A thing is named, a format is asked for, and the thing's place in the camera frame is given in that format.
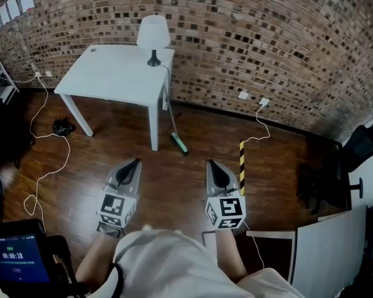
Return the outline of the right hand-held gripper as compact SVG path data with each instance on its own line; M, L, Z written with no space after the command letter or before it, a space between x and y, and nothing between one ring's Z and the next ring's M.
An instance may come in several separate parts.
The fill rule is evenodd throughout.
M206 163L205 213L216 230L239 228L246 218L246 200L236 175L214 160Z

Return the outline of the teal broom with grey handle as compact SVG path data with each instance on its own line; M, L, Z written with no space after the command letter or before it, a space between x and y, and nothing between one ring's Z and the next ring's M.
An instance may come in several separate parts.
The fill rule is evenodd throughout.
M182 142L180 137L178 136L177 127L176 127L176 124L175 124L175 118L174 118L174 115L173 115L173 110L172 110L169 94L167 95L167 104L168 104L168 111L170 113L170 118L172 120L172 126L173 126L173 132L171 134L172 140L177 144L179 149L181 149L182 153L184 155L187 155L188 154L188 149L187 149L186 145Z

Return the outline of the person's right forearm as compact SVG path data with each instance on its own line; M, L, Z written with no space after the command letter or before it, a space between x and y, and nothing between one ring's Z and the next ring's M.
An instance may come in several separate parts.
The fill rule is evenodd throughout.
M237 283L247 276L232 230L215 231L217 261L225 275Z

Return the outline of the person's left forearm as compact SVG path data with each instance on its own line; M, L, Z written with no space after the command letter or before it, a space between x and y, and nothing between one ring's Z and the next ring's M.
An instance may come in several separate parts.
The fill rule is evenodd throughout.
M100 233L82 259L75 276L78 282L87 285L90 292L96 291L106 281L118 242L118 238Z

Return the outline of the yellow black striped floor tape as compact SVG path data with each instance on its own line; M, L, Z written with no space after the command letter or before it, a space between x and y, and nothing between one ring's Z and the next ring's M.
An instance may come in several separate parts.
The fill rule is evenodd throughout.
M240 187L240 195L244 196L244 188L245 188L245 169L244 169L244 140L239 142L239 161L240 161L240 175L239 175L239 187Z

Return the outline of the black plastic bag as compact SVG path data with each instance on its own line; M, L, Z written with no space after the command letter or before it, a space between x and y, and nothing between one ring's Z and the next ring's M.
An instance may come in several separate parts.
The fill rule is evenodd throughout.
M63 119L55 119L52 125L52 130L55 135L66 137L72 133L76 127L69 121L68 117Z

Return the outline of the person's white shirt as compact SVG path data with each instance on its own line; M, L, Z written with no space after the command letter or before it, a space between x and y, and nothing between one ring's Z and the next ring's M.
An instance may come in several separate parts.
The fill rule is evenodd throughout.
M233 282L201 243L171 230L126 235L113 263L89 298L304 298L272 268Z

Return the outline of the white square table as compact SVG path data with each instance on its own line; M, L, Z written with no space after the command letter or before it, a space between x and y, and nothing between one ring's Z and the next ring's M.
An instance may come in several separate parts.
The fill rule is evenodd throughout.
M90 45L67 71L55 88L79 126L89 137L93 131L74 103L73 97L104 99L144 106L149 113L150 141L159 148L159 104L169 88L168 74L175 52L157 52L162 64L147 64L150 53L135 45Z

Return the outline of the black office chair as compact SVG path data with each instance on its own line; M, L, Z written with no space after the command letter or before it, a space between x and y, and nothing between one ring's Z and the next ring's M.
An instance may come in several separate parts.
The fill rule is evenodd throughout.
M9 105L0 106L0 166L13 164L19 169L21 159L35 144L30 124Z
M373 156L373 123L370 127L358 126L349 140L339 150L328 154L320 168L312 168L307 164L297 167L297 196L310 206L315 199L313 215L318 214L323 201L339 209L351 208L351 191L359 191L364 195L363 180L357 184L349 183L352 173L366 160Z

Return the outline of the grey flat board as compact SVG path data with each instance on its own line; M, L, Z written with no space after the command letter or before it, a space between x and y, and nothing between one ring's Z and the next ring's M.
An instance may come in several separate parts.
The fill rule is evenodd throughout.
M352 284L364 253L366 206L297 229L292 286L305 298L334 298Z

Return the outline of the black tablet with blue screen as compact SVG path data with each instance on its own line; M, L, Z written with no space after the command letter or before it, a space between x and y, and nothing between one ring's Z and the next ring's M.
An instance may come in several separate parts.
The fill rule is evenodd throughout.
M39 219L0 223L0 289L18 294L31 287L46 287L52 282L52 265L47 250L43 223Z

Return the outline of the white table lamp black base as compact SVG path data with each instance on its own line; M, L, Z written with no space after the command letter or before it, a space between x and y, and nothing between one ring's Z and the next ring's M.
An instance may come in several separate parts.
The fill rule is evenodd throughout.
M161 61L157 58L157 50L169 45L170 34L166 18L159 15L144 17L140 23L137 46L151 52L147 64L151 67L160 66Z

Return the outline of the white metal shelf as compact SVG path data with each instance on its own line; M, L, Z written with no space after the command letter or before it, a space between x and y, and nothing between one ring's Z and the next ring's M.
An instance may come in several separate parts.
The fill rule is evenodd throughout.
M7 73L0 60L0 98L4 104L9 104L13 95L19 92L19 88Z

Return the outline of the white furniture frame bar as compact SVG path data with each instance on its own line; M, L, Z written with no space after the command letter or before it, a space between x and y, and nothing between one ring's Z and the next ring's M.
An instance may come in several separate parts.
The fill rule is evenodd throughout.
M294 231L252 231L246 232L248 237L259 237L259 238L276 238L276 239L294 239Z

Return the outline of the black device mount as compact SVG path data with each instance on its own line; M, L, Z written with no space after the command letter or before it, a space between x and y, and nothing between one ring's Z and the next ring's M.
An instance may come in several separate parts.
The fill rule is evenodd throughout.
M60 283L60 294L64 297L86 298L88 288L76 280L70 249L65 237L61 235L47 237L47 244L53 258L58 257L61 261L60 266L56 267Z

